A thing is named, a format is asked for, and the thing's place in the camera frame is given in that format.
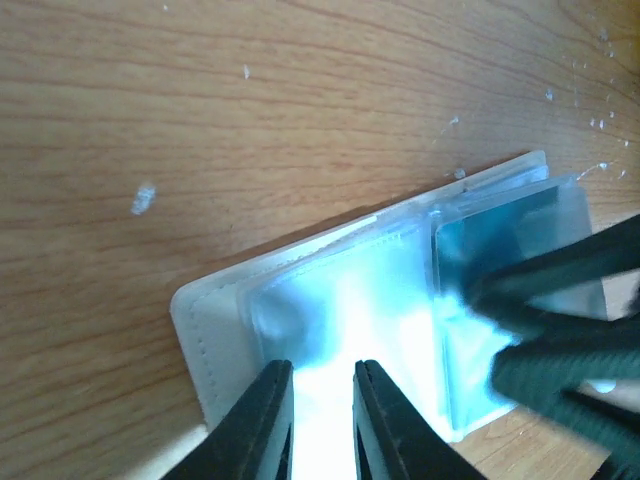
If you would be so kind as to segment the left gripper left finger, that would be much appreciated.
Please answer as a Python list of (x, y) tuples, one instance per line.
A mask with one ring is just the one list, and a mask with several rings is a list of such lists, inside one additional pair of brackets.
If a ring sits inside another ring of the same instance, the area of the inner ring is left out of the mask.
[(293, 365), (269, 362), (219, 425), (166, 479), (289, 479), (294, 421)]

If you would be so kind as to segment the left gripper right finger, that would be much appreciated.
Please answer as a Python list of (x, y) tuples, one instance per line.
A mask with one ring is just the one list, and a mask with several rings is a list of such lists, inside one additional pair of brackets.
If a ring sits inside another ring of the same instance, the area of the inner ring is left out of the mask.
[(353, 436), (359, 479), (482, 479), (444, 442), (375, 360), (353, 378)]

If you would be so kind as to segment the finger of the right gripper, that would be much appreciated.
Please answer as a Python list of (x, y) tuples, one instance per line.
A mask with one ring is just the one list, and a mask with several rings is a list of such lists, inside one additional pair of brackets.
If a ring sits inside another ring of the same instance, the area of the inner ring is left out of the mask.
[(603, 446), (639, 448), (639, 414), (581, 393), (591, 380), (639, 378), (639, 323), (547, 333), (494, 356), (491, 386), (499, 394)]
[(516, 335), (605, 331), (629, 327), (637, 314), (613, 321), (544, 310), (529, 304), (590, 281), (639, 268), (639, 217), (630, 217), (576, 243), (489, 273), (470, 284), (471, 309)]

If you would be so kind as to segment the blue VIP card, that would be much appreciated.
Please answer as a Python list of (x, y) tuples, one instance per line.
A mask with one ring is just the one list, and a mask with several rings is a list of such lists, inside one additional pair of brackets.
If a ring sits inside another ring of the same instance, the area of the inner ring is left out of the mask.
[(462, 299), (487, 273), (582, 240), (592, 233), (584, 189), (570, 179), (535, 182), (440, 209), (434, 221), (434, 293)]

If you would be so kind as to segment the beige card holder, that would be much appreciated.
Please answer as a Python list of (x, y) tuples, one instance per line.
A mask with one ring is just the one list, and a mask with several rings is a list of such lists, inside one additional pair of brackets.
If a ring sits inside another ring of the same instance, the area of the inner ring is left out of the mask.
[(170, 312), (206, 425), (276, 359), (293, 365), (302, 437), (350, 416), (359, 360), (378, 361), (448, 442), (510, 412), (489, 369), (514, 337), (435, 295), (434, 221), (456, 202), (555, 179), (581, 186), (534, 151), (179, 288)]

